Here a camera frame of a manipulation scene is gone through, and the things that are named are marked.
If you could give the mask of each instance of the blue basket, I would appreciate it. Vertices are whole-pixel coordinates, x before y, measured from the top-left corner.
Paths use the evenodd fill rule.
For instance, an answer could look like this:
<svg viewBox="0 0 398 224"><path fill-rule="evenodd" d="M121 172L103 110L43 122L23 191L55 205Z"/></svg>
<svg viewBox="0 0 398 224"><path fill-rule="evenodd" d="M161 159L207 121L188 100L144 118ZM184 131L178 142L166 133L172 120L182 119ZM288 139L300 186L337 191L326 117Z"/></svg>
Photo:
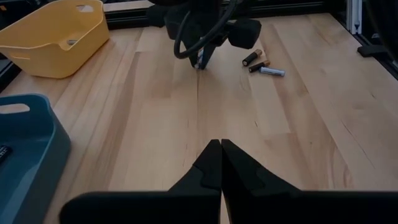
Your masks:
<svg viewBox="0 0 398 224"><path fill-rule="evenodd" d="M0 223L42 223L70 152L70 139L42 95L0 98L0 106L29 111L0 113L0 145L12 153L0 164Z"/></svg>

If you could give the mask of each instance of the metal frame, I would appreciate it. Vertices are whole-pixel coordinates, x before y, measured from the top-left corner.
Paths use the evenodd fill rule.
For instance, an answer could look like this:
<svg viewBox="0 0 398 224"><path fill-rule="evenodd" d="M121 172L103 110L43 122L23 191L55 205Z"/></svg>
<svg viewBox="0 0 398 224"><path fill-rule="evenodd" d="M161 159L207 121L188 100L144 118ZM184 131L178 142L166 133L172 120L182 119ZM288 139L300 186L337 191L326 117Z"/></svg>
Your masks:
<svg viewBox="0 0 398 224"><path fill-rule="evenodd" d="M362 4L363 0L346 0L346 28L351 34L362 34Z"/></svg>
<svg viewBox="0 0 398 224"><path fill-rule="evenodd" d="M258 18L272 16L290 16L299 14L323 13L344 11L344 0L258 0L244 14L240 16ZM147 8L127 9L121 11L105 12L106 22L110 30L135 27L147 27ZM0 70L0 92L12 82L21 69L9 62Z"/></svg>

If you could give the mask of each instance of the wooden tabletop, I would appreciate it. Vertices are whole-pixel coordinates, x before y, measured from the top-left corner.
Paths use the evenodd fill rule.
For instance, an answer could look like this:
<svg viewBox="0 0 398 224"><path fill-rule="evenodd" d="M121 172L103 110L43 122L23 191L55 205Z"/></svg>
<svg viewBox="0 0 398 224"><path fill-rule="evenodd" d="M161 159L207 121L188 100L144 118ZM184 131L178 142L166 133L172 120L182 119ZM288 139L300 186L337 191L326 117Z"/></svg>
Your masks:
<svg viewBox="0 0 398 224"><path fill-rule="evenodd" d="M112 31L72 77L22 72L1 95L45 94L72 139L45 222L83 192L167 190L221 138L300 189L397 190L397 80L329 14L260 21L284 78L250 75L253 50L228 42L197 71L155 27Z"/></svg>

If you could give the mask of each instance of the basket handle hole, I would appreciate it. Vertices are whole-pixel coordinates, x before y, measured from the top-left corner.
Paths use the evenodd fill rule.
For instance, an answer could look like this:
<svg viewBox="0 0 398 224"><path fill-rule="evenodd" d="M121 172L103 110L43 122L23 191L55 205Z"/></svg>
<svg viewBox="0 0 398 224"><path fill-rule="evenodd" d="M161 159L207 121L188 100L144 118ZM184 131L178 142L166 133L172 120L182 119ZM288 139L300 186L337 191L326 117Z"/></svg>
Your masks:
<svg viewBox="0 0 398 224"><path fill-rule="evenodd" d="M94 8L88 5L78 5L76 6L77 10L79 10L79 12L93 12Z"/></svg>
<svg viewBox="0 0 398 224"><path fill-rule="evenodd" d="M0 114L21 113L21 112L28 112L28 111L30 111L30 108L27 105L22 104L22 103L0 106Z"/></svg>
<svg viewBox="0 0 398 224"><path fill-rule="evenodd" d="M25 53L10 53L10 56L16 59L24 59L24 60L30 60L30 57L28 54Z"/></svg>

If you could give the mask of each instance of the yellow plastic basket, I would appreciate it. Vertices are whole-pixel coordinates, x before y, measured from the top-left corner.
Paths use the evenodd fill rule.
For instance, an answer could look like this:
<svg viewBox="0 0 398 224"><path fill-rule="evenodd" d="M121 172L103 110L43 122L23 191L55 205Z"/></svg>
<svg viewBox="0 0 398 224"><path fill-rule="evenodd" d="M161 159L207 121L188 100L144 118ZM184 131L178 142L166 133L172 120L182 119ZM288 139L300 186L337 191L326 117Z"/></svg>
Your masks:
<svg viewBox="0 0 398 224"><path fill-rule="evenodd" d="M108 39L101 1L59 0L0 31L0 52L30 75L65 78Z"/></svg>

